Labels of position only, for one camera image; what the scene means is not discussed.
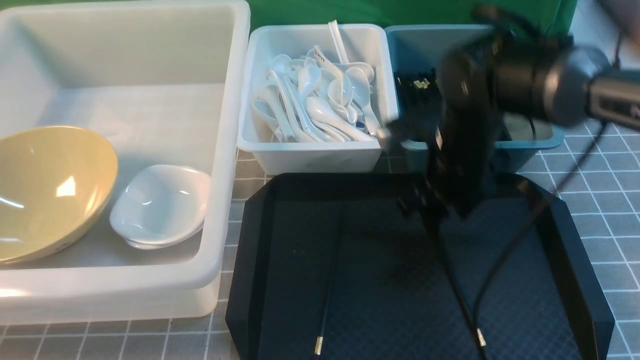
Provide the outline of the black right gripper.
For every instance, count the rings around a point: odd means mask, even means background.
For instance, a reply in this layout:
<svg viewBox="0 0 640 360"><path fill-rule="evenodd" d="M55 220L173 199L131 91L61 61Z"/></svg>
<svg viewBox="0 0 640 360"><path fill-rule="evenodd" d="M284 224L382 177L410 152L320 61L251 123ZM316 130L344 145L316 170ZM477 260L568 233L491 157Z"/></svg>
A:
<svg viewBox="0 0 640 360"><path fill-rule="evenodd" d="M455 210L464 218L486 197L502 121L492 99L494 64L510 42L509 30L492 30L448 50L436 67L439 101L407 110L380 130L384 150L414 139L427 145L423 179L400 199L403 214L441 221Z"/></svg>

